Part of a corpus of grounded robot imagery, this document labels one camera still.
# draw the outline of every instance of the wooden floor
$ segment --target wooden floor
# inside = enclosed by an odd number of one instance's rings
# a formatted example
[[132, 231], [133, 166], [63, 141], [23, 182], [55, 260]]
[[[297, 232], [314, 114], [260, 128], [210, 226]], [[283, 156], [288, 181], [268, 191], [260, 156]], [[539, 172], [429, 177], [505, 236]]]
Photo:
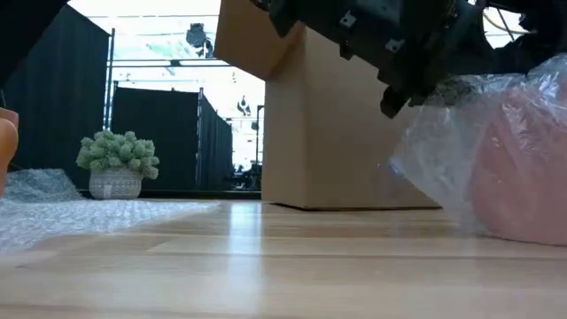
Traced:
[[567, 249], [254, 202], [0, 257], [1, 319], [567, 318]]

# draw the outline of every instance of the cardboard flap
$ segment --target cardboard flap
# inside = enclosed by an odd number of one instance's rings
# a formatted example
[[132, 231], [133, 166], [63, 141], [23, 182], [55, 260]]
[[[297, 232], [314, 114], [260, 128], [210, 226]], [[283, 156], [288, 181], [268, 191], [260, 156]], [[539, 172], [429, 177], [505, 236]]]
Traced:
[[265, 81], [303, 29], [298, 23], [282, 39], [250, 0], [222, 0], [214, 55]]

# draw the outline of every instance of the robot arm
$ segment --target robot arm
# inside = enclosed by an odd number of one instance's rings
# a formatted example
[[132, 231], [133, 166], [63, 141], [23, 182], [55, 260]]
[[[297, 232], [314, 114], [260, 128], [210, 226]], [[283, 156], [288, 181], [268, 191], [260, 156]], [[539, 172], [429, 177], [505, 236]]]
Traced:
[[[357, 56], [379, 69], [389, 87], [382, 112], [394, 117], [419, 105], [438, 81], [454, 74], [527, 73], [567, 47], [567, 2], [560, 0], [251, 0], [280, 36], [300, 21], [337, 43], [341, 57]], [[522, 35], [494, 50], [483, 12], [521, 13]]]

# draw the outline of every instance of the white pot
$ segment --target white pot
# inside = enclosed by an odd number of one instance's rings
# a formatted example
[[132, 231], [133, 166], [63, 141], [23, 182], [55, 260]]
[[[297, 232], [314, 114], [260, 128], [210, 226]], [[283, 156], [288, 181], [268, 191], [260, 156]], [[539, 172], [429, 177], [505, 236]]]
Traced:
[[143, 178], [127, 168], [90, 172], [89, 191], [95, 199], [135, 199], [142, 191]]

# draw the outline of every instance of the bubble wrap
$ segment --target bubble wrap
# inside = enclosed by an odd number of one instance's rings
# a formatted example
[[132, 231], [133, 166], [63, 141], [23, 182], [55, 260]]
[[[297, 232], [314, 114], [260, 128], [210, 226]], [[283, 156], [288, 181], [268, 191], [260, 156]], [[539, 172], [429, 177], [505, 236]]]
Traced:
[[0, 200], [0, 253], [49, 237], [129, 230], [206, 213], [217, 203], [84, 199], [60, 170], [10, 173]]
[[392, 167], [467, 231], [567, 245], [567, 56], [441, 83]]

